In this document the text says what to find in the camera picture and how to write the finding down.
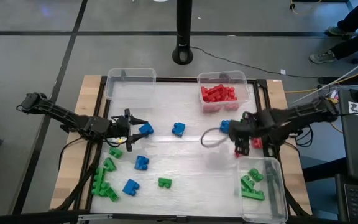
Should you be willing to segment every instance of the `blue lego brick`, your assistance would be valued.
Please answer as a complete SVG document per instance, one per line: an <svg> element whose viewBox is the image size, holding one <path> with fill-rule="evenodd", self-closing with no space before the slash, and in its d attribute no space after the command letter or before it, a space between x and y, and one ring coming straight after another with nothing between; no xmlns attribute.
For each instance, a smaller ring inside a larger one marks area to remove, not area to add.
<svg viewBox="0 0 358 224"><path fill-rule="evenodd" d="M149 163L149 158L144 156L137 156L135 169L147 170L147 164Z"/></svg>
<svg viewBox="0 0 358 224"><path fill-rule="evenodd" d="M132 179L129 179L124 189L122 190L125 194L135 196L136 190L139 189L139 184Z"/></svg>
<svg viewBox="0 0 358 224"><path fill-rule="evenodd" d="M221 127L219 128L219 130L221 130L221 132L229 134L229 120L223 120L221 123Z"/></svg>
<svg viewBox="0 0 358 224"><path fill-rule="evenodd" d="M145 123L142 127L139 128L140 133L142 134L153 134L154 130L150 123Z"/></svg>
<svg viewBox="0 0 358 224"><path fill-rule="evenodd" d="M186 125L183 123L175 123L173 125L172 133L176 136L181 137L183 135L183 132L185 131Z"/></svg>

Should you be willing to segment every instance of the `pole base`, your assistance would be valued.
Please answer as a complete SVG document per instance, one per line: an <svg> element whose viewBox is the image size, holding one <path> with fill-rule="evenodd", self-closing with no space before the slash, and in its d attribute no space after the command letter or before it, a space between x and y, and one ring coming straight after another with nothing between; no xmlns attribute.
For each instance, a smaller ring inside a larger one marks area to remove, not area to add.
<svg viewBox="0 0 358 224"><path fill-rule="evenodd" d="M193 52L189 46L180 47L177 45L172 52L172 60L178 65L188 65L193 61Z"/></svg>

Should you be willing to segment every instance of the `transparent storage bin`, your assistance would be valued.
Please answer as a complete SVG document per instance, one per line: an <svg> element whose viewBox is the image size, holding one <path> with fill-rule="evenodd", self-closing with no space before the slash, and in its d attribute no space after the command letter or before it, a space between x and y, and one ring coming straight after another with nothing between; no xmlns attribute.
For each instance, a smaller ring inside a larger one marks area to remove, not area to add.
<svg viewBox="0 0 358 224"><path fill-rule="evenodd" d="M288 219L287 203L281 165L271 157L239 157L238 192L241 197L241 177L249 175L248 171L256 168L264 176L260 182L255 182L254 189L261 190L265 200L242 197L242 218L247 222L256 223L285 223Z"/></svg>
<svg viewBox="0 0 358 224"><path fill-rule="evenodd" d="M150 108L156 76L152 68L113 68L107 77L106 98L120 108Z"/></svg>
<svg viewBox="0 0 358 224"><path fill-rule="evenodd" d="M201 73L197 77L197 82L203 113L214 113L221 109L237 110L241 104L250 100L247 79L241 71ZM220 84L223 87L233 87L237 100L206 102L203 99L201 87L210 89Z"/></svg>

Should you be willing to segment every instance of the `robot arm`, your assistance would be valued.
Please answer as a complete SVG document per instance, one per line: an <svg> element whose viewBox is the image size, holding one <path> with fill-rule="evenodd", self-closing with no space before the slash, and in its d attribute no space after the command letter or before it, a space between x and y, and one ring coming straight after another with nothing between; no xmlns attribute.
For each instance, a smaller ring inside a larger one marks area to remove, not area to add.
<svg viewBox="0 0 358 224"><path fill-rule="evenodd" d="M229 137L236 152L248 155L249 139L268 136L269 143L283 144L291 133L314 122L333 122L338 117L335 105L323 97L287 109L265 109L257 113L245 112L240 121L230 121Z"/></svg>
<svg viewBox="0 0 358 224"><path fill-rule="evenodd" d="M126 146L129 152L132 151L132 144L145 134L131 135L130 125L145 124L147 121L137 119L125 109L124 116L112 117L115 123L108 119L97 116L78 115L65 108L62 108L43 93L28 93L24 101L17 106L17 110L27 114L46 114L51 118L63 123L60 127L66 131L76 131L88 141L107 141L107 138L126 137Z"/></svg>

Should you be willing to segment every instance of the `shoe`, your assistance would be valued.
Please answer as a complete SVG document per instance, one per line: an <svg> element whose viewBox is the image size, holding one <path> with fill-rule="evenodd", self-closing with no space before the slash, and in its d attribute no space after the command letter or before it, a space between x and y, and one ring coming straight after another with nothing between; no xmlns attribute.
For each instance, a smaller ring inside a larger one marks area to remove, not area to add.
<svg viewBox="0 0 358 224"><path fill-rule="evenodd" d="M328 50L325 53L322 54L312 54L309 56L309 59L317 64L321 64L321 63L331 63L331 62L335 62L336 61L336 57L334 55L334 53L330 50Z"/></svg>
<svg viewBox="0 0 358 224"><path fill-rule="evenodd" d="M336 35L336 36L344 36L344 35L350 35L354 36L355 32L345 32L341 30L339 27L328 27L327 31L328 34Z"/></svg>

